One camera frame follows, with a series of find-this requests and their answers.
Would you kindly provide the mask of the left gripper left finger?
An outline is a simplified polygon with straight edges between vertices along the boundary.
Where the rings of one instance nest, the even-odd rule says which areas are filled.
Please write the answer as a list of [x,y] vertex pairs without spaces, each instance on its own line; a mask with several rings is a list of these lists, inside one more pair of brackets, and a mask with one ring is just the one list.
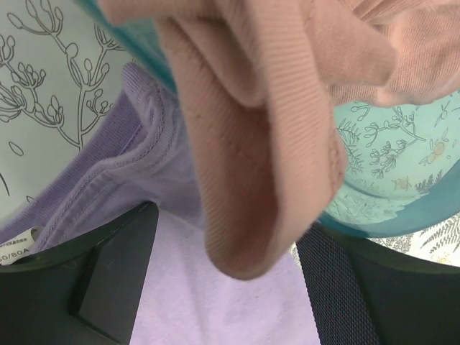
[[1,343],[128,344],[158,209],[113,221],[1,268]]

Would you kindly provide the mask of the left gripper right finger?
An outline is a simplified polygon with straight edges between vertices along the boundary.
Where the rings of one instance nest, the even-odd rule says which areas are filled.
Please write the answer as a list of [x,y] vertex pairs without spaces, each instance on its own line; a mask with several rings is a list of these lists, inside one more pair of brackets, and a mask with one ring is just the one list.
[[297,241],[321,344],[459,343],[459,268],[314,224]]

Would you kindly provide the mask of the purple t shirt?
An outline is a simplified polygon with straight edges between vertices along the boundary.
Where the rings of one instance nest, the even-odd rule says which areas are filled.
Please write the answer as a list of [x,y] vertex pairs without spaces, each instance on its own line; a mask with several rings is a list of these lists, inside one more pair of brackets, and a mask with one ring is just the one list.
[[1,240],[37,227],[33,250],[41,252],[151,201],[159,220],[133,344],[317,344],[307,287],[291,254],[248,282],[211,264],[178,101],[138,65],[125,65],[122,78],[123,91],[90,142],[1,225]]

